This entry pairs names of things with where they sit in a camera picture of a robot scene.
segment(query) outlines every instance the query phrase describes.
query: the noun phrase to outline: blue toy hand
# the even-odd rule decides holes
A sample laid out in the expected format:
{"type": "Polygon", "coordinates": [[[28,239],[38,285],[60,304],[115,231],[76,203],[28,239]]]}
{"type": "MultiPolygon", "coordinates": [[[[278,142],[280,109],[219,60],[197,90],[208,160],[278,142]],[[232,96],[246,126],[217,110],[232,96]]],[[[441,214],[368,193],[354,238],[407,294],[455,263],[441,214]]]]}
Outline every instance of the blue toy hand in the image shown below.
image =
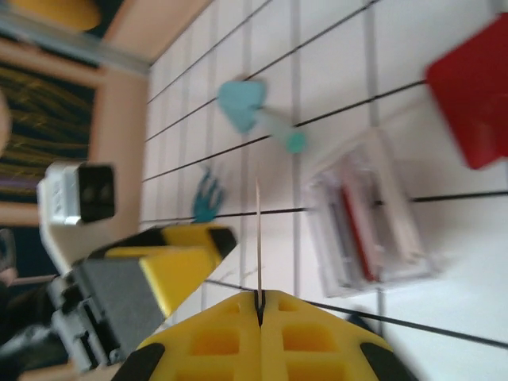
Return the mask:
{"type": "Polygon", "coordinates": [[[218,214],[224,201],[224,189],[219,186],[218,179],[212,177],[210,167],[206,167],[205,174],[198,184],[198,191],[194,197],[192,207],[194,222],[210,222],[218,214]]]}

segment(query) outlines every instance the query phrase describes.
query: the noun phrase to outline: yellow plastic part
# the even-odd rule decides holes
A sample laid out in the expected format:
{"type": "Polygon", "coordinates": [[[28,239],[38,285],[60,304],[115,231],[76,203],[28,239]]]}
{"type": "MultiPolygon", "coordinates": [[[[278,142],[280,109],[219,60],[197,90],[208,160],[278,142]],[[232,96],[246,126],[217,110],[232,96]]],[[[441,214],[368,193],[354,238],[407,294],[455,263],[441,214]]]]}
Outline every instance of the yellow plastic part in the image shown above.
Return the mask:
{"type": "Polygon", "coordinates": [[[144,341],[166,348],[150,381],[377,381],[360,349],[381,337],[281,291],[261,328],[244,292],[144,341]]]}
{"type": "Polygon", "coordinates": [[[267,291],[261,329],[262,380],[378,381],[360,349],[381,337],[282,291],[267,291]]]}
{"type": "Polygon", "coordinates": [[[166,352],[150,381],[259,381],[260,327],[244,292],[149,337],[166,352]]]}
{"type": "Polygon", "coordinates": [[[8,0],[17,8],[34,13],[57,25],[84,31],[101,23],[101,14],[93,0],[8,0]]]}
{"type": "Polygon", "coordinates": [[[169,316],[198,289],[220,263],[207,248],[127,248],[124,251],[158,252],[140,259],[140,266],[164,316],[169,316]]]}
{"type": "Polygon", "coordinates": [[[189,224],[168,226],[162,230],[163,236],[171,246],[208,248],[215,254],[216,264],[222,262],[217,250],[217,245],[210,235],[211,229],[226,229],[225,226],[216,224],[189,224]]]}
{"type": "Polygon", "coordinates": [[[148,247],[128,247],[128,248],[111,248],[106,252],[106,258],[142,258],[144,256],[158,256],[160,254],[168,254],[169,249],[180,250],[172,246],[148,246],[148,247]]]}

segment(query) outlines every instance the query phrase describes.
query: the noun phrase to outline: black rubber edge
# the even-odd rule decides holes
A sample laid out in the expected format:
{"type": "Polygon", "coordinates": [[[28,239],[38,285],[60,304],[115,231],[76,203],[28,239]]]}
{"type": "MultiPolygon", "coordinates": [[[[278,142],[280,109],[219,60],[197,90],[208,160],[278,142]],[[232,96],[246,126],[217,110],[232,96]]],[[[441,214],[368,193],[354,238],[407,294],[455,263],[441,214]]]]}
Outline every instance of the black rubber edge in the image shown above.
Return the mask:
{"type": "Polygon", "coordinates": [[[257,322],[260,327],[263,325],[264,307],[267,304],[266,294],[264,290],[261,291],[261,307],[259,307],[259,295],[257,290],[254,290],[254,308],[256,308],[257,322]]]}
{"type": "Polygon", "coordinates": [[[222,259],[225,259],[238,244],[237,238],[230,228],[209,228],[208,233],[222,259]]]}
{"type": "Polygon", "coordinates": [[[128,248],[128,247],[148,247],[148,246],[165,246],[170,244],[162,234],[163,228],[150,228],[144,232],[127,237],[113,244],[108,244],[93,251],[88,258],[100,260],[106,256],[108,250],[112,248],[128,248]]]}
{"type": "Polygon", "coordinates": [[[379,381],[418,381],[416,376],[391,351],[374,343],[360,348],[379,381]]]}
{"type": "Polygon", "coordinates": [[[153,343],[132,352],[111,381],[150,381],[165,350],[153,343]]]}

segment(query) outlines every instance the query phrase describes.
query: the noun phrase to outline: turquoise plastic piece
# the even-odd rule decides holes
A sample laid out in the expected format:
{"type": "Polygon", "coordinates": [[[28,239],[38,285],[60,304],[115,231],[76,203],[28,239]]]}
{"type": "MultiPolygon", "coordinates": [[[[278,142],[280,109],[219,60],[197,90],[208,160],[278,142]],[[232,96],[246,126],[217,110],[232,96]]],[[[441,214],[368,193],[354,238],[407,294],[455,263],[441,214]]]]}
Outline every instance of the turquoise plastic piece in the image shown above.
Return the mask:
{"type": "Polygon", "coordinates": [[[210,167],[205,167],[205,174],[198,184],[192,205],[194,223],[202,224],[215,219],[224,202],[224,197],[225,191],[219,184],[218,178],[212,175],[210,167]]]}
{"type": "Polygon", "coordinates": [[[224,114],[239,133],[247,133],[256,123],[256,111],[263,105],[267,89],[262,82],[224,83],[217,100],[224,114]]]}
{"type": "Polygon", "coordinates": [[[299,153],[307,147],[306,135],[284,117],[270,110],[260,109],[256,113],[256,121],[283,144],[289,153],[299,153]]]}

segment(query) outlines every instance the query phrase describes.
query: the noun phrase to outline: transparent container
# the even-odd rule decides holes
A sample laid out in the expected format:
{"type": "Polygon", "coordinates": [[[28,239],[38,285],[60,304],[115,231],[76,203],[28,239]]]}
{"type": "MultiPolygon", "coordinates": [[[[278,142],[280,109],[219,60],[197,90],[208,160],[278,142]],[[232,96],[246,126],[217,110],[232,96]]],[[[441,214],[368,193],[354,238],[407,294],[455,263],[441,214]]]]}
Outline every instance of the transparent container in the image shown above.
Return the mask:
{"type": "Polygon", "coordinates": [[[381,283],[400,286],[439,272],[380,131],[365,133],[317,165],[303,196],[325,296],[381,283]]]}

